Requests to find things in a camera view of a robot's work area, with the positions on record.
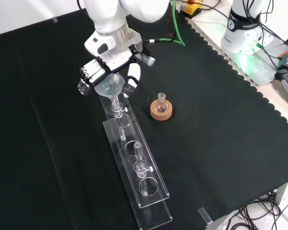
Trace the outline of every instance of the black cable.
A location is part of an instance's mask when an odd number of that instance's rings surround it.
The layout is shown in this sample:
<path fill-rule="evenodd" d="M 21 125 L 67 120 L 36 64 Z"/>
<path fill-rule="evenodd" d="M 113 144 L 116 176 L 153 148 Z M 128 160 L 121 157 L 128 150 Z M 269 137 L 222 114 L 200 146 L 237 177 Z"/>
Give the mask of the black cable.
<path fill-rule="evenodd" d="M 283 212 L 286 210 L 286 208 L 288 208 L 288 204 L 287 206 L 283 209 L 283 211 L 280 213 L 281 215 L 283 214 Z"/>
<path fill-rule="evenodd" d="M 250 204 L 262 203 L 262 204 L 264 205 L 263 202 L 269 202 L 269 200 L 268 200 L 268 199 L 265 199 L 265 200 L 259 200 L 259 201 L 252 201 Z M 275 215 L 276 215 L 276 216 L 279 216 L 280 213 L 281 213 L 280 207 L 279 207 L 277 204 L 275 204 L 275 206 L 276 206 L 277 209 L 278 209 L 278 214 L 275 214 Z M 260 216 L 260 217 L 256 217 L 256 218 L 250 218 L 250 217 L 248 217 L 247 215 L 246 215 L 246 216 L 243 215 L 243 214 L 242 214 L 242 210 L 243 210 L 243 209 L 239 209 L 239 213 L 240 213 L 240 215 L 241 215 L 243 218 L 245 218 L 245 219 L 248 219 L 248 220 L 258 220 L 258 219 L 261 219 L 261 218 L 267 216 L 268 214 L 270 214 L 270 213 L 272 212 L 272 209 L 269 210 L 265 205 L 264 205 L 264 207 L 265 207 L 265 209 L 267 210 L 267 213 L 265 213 L 264 215 L 262 215 L 262 216 Z"/>
<path fill-rule="evenodd" d="M 78 5 L 78 7 L 79 7 L 79 10 L 81 10 L 81 12 L 86 15 L 86 17 L 88 17 L 90 20 L 92 20 L 92 19 L 90 18 L 90 16 L 88 16 L 88 14 L 81 8 L 81 5 L 80 5 L 79 0 L 77 0 L 77 5 Z"/>
<path fill-rule="evenodd" d="M 272 205 L 272 201 L 271 201 L 271 196 L 269 194 L 269 199 L 270 199 L 270 205 L 271 205 L 271 209 L 272 209 L 272 213 L 273 213 L 273 218 L 274 218 L 274 223 L 275 223 L 275 229 L 277 230 L 277 225 L 276 225 L 276 220 L 275 220 L 275 215 L 274 215 L 274 203 L 275 203 L 275 199 L 273 201 L 273 205 Z"/>
<path fill-rule="evenodd" d="M 206 7 L 210 8 L 210 9 L 213 9 L 213 10 L 219 12 L 220 14 L 222 14 L 224 17 L 226 17 L 226 18 L 228 19 L 228 17 L 227 17 L 224 13 L 222 13 L 222 12 L 219 11 L 219 10 L 217 10 L 217 9 L 214 8 L 213 6 L 208 6 L 208 5 L 205 5 L 205 4 L 202 4 L 202 3 L 198 3 L 198 2 L 188 2 L 188 1 L 181 1 L 181 2 L 188 3 L 188 4 L 197 4 L 197 5 L 206 6 Z"/>
<path fill-rule="evenodd" d="M 268 12 L 269 12 L 269 9 L 270 9 L 270 5 L 271 5 L 271 0 L 269 1 L 267 14 L 265 15 L 265 23 L 267 23 L 267 21 L 268 21 Z"/>
<path fill-rule="evenodd" d="M 238 224 L 235 224 L 234 226 L 232 226 L 230 230 L 236 230 L 239 227 L 247 227 L 248 229 L 251 229 L 251 230 L 254 229 L 252 226 L 250 226 L 246 223 L 238 223 Z"/>
<path fill-rule="evenodd" d="M 229 219 L 229 221 L 228 221 L 228 224 L 227 224 L 227 226 L 226 226 L 226 229 L 225 230 L 228 230 L 229 229 L 229 227 L 230 227 L 230 223 L 231 223 L 231 220 L 234 218 L 234 217 L 236 217 L 237 215 L 239 214 L 239 212 L 238 213 L 236 213 L 235 215 L 233 215 L 230 219 Z"/>
<path fill-rule="evenodd" d="M 272 34 L 274 37 L 278 38 L 279 40 L 281 40 L 284 44 L 288 46 L 288 42 L 284 41 L 280 36 L 274 33 L 271 29 L 269 29 L 267 26 L 265 26 L 262 23 L 260 23 L 260 25 L 264 27 L 264 30 L 268 31 L 270 34 Z"/>
<path fill-rule="evenodd" d="M 275 67 L 275 69 L 277 70 L 277 66 L 276 66 L 276 64 L 274 63 L 274 61 L 271 59 L 271 57 L 273 57 L 273 58 L 277 58 L 277 57 L 274 57 L 274 56 L 272 56 L 272 55 L 269 55 L 269 53 L 265 50 L 265 48 L 264 48 L 264 29 L 263 29 L 263 27 L 261 26 L 261 29 L 262 29 L 262 31 L 263 31 L 263 43 L 262 43 L 262 46 L 263 46 L 263 51 L 265 52 L 265 54 L 267 54 L 268 55 L 268 57 L 269 57 L 269 59 L 270 59 L 270 61 L 272 62 L 272 64 L 274 65 L 274 67 Z"/>
<path fill-rule="evenodd" d="M 217 6 L 218 6 L 218 4 L 220 4 L 220 2 L 221 2 L 221 0 L 219 0 L 219 1 L 217 2 L 217 4 L 216 4 L 215 6 L 213 6 L 212 8 L 215 8 L 215 7 L 217 7 Z M 209 11 L 209 10 L 211 10 L 212 8 L 208 8 L 208 9 L 202 9 L 202 11 Z"/>

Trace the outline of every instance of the robotic hand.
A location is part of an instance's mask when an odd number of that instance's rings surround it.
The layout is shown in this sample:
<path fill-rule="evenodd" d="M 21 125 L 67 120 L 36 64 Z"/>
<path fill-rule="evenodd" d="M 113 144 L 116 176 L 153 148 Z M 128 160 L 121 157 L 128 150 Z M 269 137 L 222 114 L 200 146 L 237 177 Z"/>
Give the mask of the robotic hand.
<path fill-rule="evenodd" d="M 95 32 L 85 42 L 85 48 L 95 57 L 81 68 L 79 91 L 88 95 L 107 75 L 117 73 L 129 65 L 128 78 L 123 87 L 124 97 L 136 89 L 141 76 L 137 57 L 152 66 L 155 58 L 143 46 L 141 35 L 128 27 L 126 16 L 152 23 L 166 12 L 169 0 L 84 0 Z"/>

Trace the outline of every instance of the cable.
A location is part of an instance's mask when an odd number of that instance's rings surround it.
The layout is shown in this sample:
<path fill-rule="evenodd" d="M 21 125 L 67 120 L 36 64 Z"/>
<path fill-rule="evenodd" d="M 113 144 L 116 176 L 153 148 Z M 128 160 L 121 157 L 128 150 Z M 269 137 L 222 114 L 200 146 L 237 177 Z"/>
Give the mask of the cable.
<path fill-rule="evenodd" d="M 79 10 L 81 10 L 81 12 L 86 15 L 86 17 L 88 17 L 90 20 L 92 20 L 92 19 L 90 18 L 90 16 L 88 16 L 88 14 L 82 9 L 79 0 L 77 0 L 77 5 L 78 5 L 78 7 L 79 7 Z"/>
<path fill-rule="evenodd" d="M 276 220 L 275 220 L 275 215 L 274 215 L 274 203 L 275 203 L 275 200 L 273 202 L 273 205 L 272 205 L 272 201 L 271 201 L 271 196 L 269 194 L 269 199 L 270 199 L 270 205 L 271 205 L 271 209 L 272 209 L 272 213 L 273 213 L 273 218 L 274 218 L 274 223 L 275 223 L 275 229 L 277 230 L 277 226 L 276 226 Z"/>
<path fill-rule="evenodd" d="M 228 230 L 229 229 L 229 227 L 230 227 L 230 223 L 231 223 L 231 220 L 234 218 L 234 217 L 236 217 L 237 215 L 239 214 L 239 212 L 238 213 L 236 213 L 235 215 L 233 215 L 230 219 L 229 219 L 229 221 L 228 221 L 228 224 L 227 224 L 227 226 L 226 226 L 226 229 L 225 230 Z"/>
<path fill-rule="evenodd" d="M 271 61 L 272 64 L 274 65 L 275 69 L 277 70 L 277 66 L 276 66 L 276 64 L 275 64 L 274 61 L 271 59 L 271 57 L 273 57 L 273 58 L 277 58 L 277 57 L 274 57 L 274 56 L 269 55 L 269 53 L 265 50 L 265 48 L 264 48 L 264 29 L 263 29 L 262 26 L 261 26 L 261 29 L 262 29 L 262 31 L 263 31 L 263 43 L 262 43 L 263 47 L 262 47 L 262 49 L 263 49 L 263 51 L 265 52 L 265 54 L 268 55 L 270 61 Z"/>
<path fill-rule="evenodd" d="M 172 16 L 173 16 L 173 23 L 175 27 L 175 33 L 172 37 L 172 39 L 168 38 L 158 38 L 158 39 L 150 39 L 150 40 L 144 40 L 143 43 L 158 43 L 158 42 L 173 42 L 178 45 L 186 46 L 185 43 L 183 42 L 179 30 L 178 30 L 178 25 L 177 25 L 177 19 L 176 19 L 176 0 L 173 0 L 173 5 L 172 5 Z"/>
<path fill-rule="evenodd" d="M 219 0 L 219 1 L 217 2 L 217 4 L 216 4 L 215 6 L 213 6 L 212 8 L 215 8 L 215 7 L 217 7 L 217 6 L 218 6 L 218 4 L 220 4 L 220 2 L 221 2 L 221 0 Z M 211 10 L 212 8 L 208 8 L 208 9 L 202 9 L 202 11 L 209 11 L 209 10 Z"/>
<path fill-rule="evenodd" d="M 281 215 L 282 215 L 283 212 L 286 210 L 286 208 L 288 208 L 288 204 L 287 204 L 287 206 L 283 209 L 283 211 L 280 213 Z"/>
<path fill-rule="evenodd" d="M 267 13 L 265 15 L 265 23 L 267 23 L 268 21 L 268 12 L 269 12 L 269 9 L 270 9 L 270 5 L 271 5 L 271 0 L 269 1 L 269 5 L 268 5 L 268 9 L 267 9 Z M 271 10 L 271 13 L 273 12 L 273 8 L 274 8 L 274 0 L 273 0 L 273 3 L 272 3 L 272 10 Z"/>
<path fill-rule="evenodd" d="M 180 36 L 179 30 L 178 30 L 175 10 L 176 10 L 176 0 L 173 0 L 172 14 L 173 14 L 173 22 L 174 22 L 174 26 L 175 26 L 175 31 L 177 33 L 177 37 L 178 37 L 181 45 L 182 46 L 186 46 L 185 43 L 183 42 L 183 40 L 182 40 L 182 38 Z"/>
<path fill-rule="evenodd" d="M 197 4 L 197 5 L 202 5 L 202 6 L 206 6 L 212 10 L 215 10 L 217 12 L 219 12 L 220 14 L 222 14 L 224 17 L 226 17 L 228 19 L 228 17 L 222 13 L 221 11 L 217 10 L 216 8 L 214 8 L 214 6 L 208 6 L 208 5 L 205 5 L 205 4 L 202 4 L 202 3 L 198 3 L 198 2 L 188 2 L 188 1 L 181 1 L 181 2 L 184 2 L 184 3 L 188 3 L 188 4 Z"/>

